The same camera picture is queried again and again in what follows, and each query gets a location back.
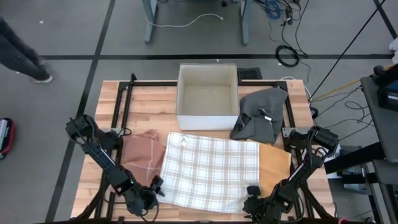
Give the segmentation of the pink striped towel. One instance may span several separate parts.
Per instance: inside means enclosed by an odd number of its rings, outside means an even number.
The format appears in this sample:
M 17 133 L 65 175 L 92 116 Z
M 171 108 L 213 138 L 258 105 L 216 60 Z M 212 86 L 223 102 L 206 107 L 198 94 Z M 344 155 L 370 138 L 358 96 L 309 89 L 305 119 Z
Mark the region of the pink striped towel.
M 160 175 L 165 146 L 154 130 L 123 137 L 121 165 L 131 171 L 143 186 L 150 186 L 152 179 Z

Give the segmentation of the white plaid kitchen towel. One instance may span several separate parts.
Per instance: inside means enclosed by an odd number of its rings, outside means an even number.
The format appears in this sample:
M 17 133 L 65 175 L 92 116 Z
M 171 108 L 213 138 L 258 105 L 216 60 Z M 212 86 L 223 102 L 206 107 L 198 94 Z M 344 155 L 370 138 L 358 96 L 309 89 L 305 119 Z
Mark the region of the white plaid kitchen towel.
M 182 136 L 188 145 L 180 145 Z M 179 207 L 242 213 L 246 188 L 258 186 L 259 143 L 171 132 L 160 171 L 158 199 Z

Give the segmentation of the mustard yellow towel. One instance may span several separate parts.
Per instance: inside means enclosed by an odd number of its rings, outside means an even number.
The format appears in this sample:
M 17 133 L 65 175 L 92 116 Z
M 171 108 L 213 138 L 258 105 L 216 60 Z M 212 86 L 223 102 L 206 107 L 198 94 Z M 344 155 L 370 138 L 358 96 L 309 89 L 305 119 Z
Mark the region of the mustard yellow towel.
M 261 196 L 267 197 L 281 180 L 290 176 L 291 153 L 268 144 L 259 145 Z

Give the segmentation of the dark grey towel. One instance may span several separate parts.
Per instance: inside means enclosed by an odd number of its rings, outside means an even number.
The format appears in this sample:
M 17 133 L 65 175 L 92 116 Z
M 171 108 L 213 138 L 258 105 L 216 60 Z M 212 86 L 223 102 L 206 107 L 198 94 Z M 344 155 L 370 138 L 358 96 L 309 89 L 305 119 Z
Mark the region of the dark grey towel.
M 274 144 L 282 128 L 287 96 L 283 89 L 269 88 L 241 98 L 240 114 L 229 137 Z

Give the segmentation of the white printed paper box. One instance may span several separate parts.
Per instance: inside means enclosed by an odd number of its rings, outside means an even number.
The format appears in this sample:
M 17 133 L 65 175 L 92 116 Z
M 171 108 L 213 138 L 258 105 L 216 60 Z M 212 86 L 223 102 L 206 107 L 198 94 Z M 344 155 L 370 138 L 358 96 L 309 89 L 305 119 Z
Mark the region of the white printed paper box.
M 331 161 L 331 160 L 336 159 L 337 157 L 339 157 L 340 156 L 340 150 L 341 150 L 341 146 L 338 145 L 337 148 L 336 148 L 335 153 L 332 156 L 327 157 L 325 159 L 325 162 Z M 337 174 L 337 172 L 334 172 L 334 173 L 331 173 L 331 174 L 327 174 L 327 179 L 340 179 L 340 178 L 341 177 Z

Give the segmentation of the beige fabric storage box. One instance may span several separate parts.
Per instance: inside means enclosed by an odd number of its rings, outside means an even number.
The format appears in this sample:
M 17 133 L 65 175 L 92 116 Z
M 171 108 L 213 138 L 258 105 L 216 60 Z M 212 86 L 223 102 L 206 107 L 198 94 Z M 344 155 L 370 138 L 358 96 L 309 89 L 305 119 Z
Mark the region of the beige fabric storage box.
M 237 66 L 233 63 L 181 64 L 176 115 L 182 131 L 233 129 L 239 116 Z

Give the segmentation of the black perforated floor plate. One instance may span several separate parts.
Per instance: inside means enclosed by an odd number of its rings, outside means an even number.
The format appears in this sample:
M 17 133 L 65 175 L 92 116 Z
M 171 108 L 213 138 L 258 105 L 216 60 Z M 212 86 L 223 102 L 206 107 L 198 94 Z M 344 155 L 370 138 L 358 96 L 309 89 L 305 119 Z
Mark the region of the black perforated floor plate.
M 262 80 L 260 68 L 238 68 L 241 80 Z

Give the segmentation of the black side desk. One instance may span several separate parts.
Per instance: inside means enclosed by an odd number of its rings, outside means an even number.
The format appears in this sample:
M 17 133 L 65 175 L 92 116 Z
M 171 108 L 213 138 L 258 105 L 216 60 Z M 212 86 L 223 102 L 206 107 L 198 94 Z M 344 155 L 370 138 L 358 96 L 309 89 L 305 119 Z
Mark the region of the black side desk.
M 347 184 L 379 184 L 391 224 L 398 224 L 398 111 L 379 106 L 379 86 L 371 77 L 361 79 L 363 93 L 376 128 L 378 142 L 325 163 L 327 174 L 370 162 L 373 172 L 345 175 Z

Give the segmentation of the red and black bag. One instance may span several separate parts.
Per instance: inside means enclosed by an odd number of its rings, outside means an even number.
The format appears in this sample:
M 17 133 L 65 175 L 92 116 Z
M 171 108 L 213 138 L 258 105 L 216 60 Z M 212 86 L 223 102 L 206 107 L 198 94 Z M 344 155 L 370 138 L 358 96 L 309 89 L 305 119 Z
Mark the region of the red and black bag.
M 11 118 L 0 119 L 0 160 L 11 150 L 15 137 L 15 122 Z

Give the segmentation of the black electronics case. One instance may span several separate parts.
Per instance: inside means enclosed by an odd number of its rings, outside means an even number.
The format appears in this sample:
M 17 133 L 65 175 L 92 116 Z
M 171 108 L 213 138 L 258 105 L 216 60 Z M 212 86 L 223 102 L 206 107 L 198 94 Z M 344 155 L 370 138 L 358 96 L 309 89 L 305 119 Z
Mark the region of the black electronics case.
M 373 68 L 373 82 L 378 86 L 379 106 L 398 111 L 398 64 L 390 67 L 377 65 Z

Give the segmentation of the grey desk leg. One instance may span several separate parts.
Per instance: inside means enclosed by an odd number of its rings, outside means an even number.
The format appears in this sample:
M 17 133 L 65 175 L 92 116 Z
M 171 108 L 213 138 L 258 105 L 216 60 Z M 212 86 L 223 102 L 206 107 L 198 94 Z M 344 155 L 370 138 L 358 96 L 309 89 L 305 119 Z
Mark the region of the grey desk leg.
M 149 44 L 151 42 L 152 34 L 155 29 L 155 21 L 157 17 L 157 3 L 158 0 L 142 0 L 144 12 L 146 15 L 146 31 L 144 35 L 144 43 Z
M 239 0 L 243 45 L 249 43 L 249 19 L 251 15 L 252 0 Z

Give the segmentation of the person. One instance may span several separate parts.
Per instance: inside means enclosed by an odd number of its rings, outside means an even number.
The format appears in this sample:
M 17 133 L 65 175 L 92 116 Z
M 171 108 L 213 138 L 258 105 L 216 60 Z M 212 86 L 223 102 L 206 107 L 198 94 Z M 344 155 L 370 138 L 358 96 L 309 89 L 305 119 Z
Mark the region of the person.
M 0 63 L 27 75 L 34 83 L 50 83 L 53 76 L 42 57 L 28 46 L 0 16 Z

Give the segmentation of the long thin black pole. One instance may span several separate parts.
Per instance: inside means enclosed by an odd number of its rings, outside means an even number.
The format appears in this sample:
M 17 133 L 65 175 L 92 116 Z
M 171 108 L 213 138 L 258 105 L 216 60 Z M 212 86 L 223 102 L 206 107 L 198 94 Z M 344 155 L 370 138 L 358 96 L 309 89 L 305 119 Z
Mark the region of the long thin black pole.
M 308 99 L 308 102 L 311 103 L 313 100 L 313 97 L 316 95 L 316 93 L 319 91 L 320 87 L 324 84 L 326 79 L 331 75 L 332 71 L 335 69 L 337 64 L 340 62 L 340 60 L 343 58 L 343 56 L 347 53 L 349 48 L 353 45 L 353 43 L 356 41 L 356 39 L 360 36 L 360 34 L 363 32 L 363 30 L 366 28 L 366 26 L 370 23 L 371 19 L 376 15 L 376 13 L 382 8 L 382 5 L 386 2 L 386 0 L 376 0 L 376 2 L 379 4 L 376 6 L 376 9 L 374 12 L 370 15 L 370 17 L 367 19 L 367 21 L 363 24 L 363 26 L 360 28 L 358 33 L 354 36 L 354 38 L 351 40 L 351 42 L 348 44 L 348 46 L 344 49 L 344 51 L 341 53 L 341 55 L 337 58 L 336 62 L 333 64 L 333 66 L 330 68 L 328 73 L 325 75 L 325 77 L 322 79 L 322 81 L 319 83 L 319 85 L 316 87 L 315 91 L 312 93 L 311 97 Z

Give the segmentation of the white crumpled sheet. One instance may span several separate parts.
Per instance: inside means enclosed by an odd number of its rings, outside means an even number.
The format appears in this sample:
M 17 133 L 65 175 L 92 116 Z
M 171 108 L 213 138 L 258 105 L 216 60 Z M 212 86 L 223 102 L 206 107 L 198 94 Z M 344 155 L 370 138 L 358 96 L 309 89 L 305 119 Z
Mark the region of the white crumpled sheet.
M 394 52 L 392 63 L 398 64 L 398 37 L 389 44 L 389 50 Z

